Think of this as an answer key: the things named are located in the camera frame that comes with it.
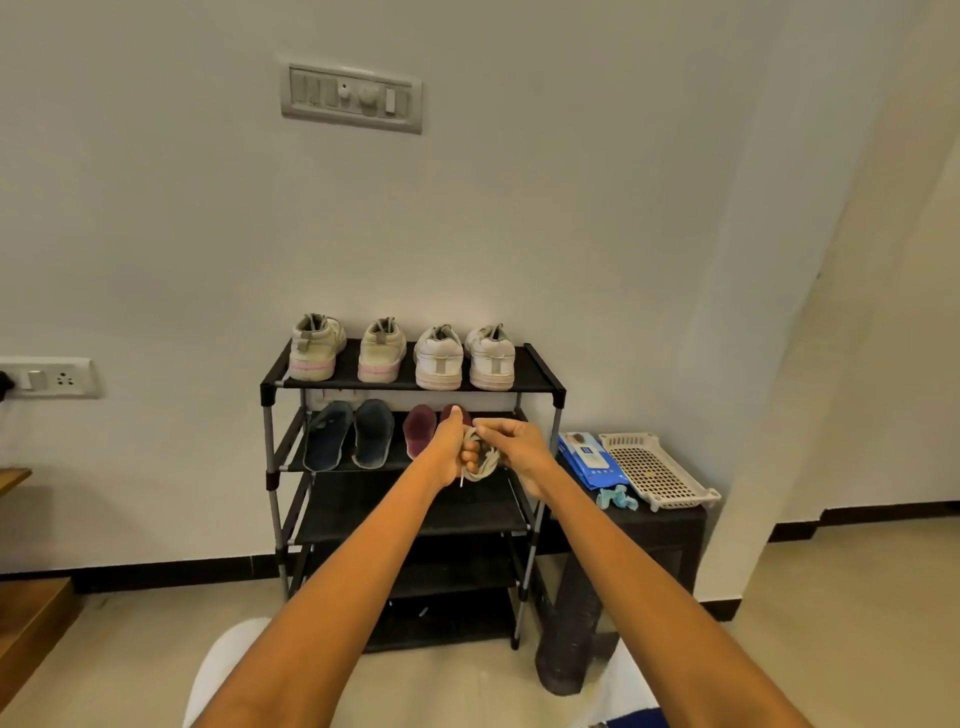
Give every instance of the black table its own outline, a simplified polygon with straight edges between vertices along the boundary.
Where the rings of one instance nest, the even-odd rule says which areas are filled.
[[[562,455],[557,461],[580,483]],[[581,488],[596,500],[596,491]],[[693,593],[693,584],[700,566],[707,525],[707,511],[703,506],[660,509],[657,513],[643,500],[635,511],[617,508],[613,504],[605,511],[638,546],[649,553],[664,569]],[[541,553],[569,552],[569,543],[560,524],[549,518],[547,509],[540,534]],[[587,667],[594,657],[609,657],[616,647],[616,633],[597,635],[596,626],[603,604],[593,590],[587,574],[570,553],[553,604],[543,584],[540,570],[534,567],[531,597],[537,607],[543,634],[537,648],[537,675],[540,683],[555,695],[572,695],[584,686]]]

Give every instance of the blue slipper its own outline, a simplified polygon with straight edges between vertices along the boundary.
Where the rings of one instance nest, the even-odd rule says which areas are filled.
[[[394,413],[384,400],[367,400],[353,414],[357,433],[353,462],[364,470],[382,468],[394,437]]]
[[[332,401],[310,418],[306,430],[303,468],[311,473],[332,471],[340,464],[340,451],[353,422],[353,410],[344,401]]]

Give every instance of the power outlet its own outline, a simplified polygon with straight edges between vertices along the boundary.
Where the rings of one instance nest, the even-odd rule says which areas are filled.
[[[0,372],[16,384],[8,397],[97,396],[92,362],[78,356],[0,356]]]

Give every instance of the black shoe rack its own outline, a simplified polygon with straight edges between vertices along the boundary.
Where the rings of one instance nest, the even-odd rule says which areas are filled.
[[[396,412],[394,440],[382,468],[361,470],[353,463],[351,428],[335,469],[306,472],[303,452],[311,414],[306,390],[420,390],[415,379],[413,348],[413,343],[407,345],[396,381],[389,384],[357,378],[359,339],[347,340],[330,379],[297,381],[287,376],[288,341],[260,382],[267,493],[285,598],[295,594],[307,576],[369,515],[410,464],[403,439],[407,413]],[[525,420],[520,407],[523,395],[551,394],[554,418],[550,448],[556,454],[566,390],[530,344],[517,347],[514,371],[514,387],[510,390],[516,394],[514,409],[471,414]],[[300,408],[278,444],[273,415],[276,393],[291,389],[300,390]],[[463,384],[457,391],[483,391],[470,384],[466,358]],[[281,516],[276,491],[286,473],[298,473],[300,477],[290,510]],[[463,488],[444,488],[427,511],[366,651],[495,638],[510,638],[511,646],[517,649],[543,511],[543,503],[531,507],[516,475],[502,467],[483,480],[465,483]],[[291,553],[290,546],[299,546],[300,551]],[[514,587],[519,602],[516,614],[509,594]]]

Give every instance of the hand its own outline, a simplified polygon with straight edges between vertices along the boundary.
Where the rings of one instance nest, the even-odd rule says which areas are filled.
[[[555,463],[540,434],[540,428],[519,420],[486,418],[474,420],[473,424],[484,442],[500,450],[506,458],[506,464],[520,476],[523,487],[530,495],[543,500],[537,476],[551,469]]]
[[[471,473],[477,472],[476,453],[480,446],[478,443],[471,443],[467,450],[463,450],[466,431],[464,413],[460,407],[454,406],[450,416],[437,426],[430,444],[417,458],[425,458],[431,462],[431,467],[440,481],[440,488],[459,477],[460,469],[465,465]]]

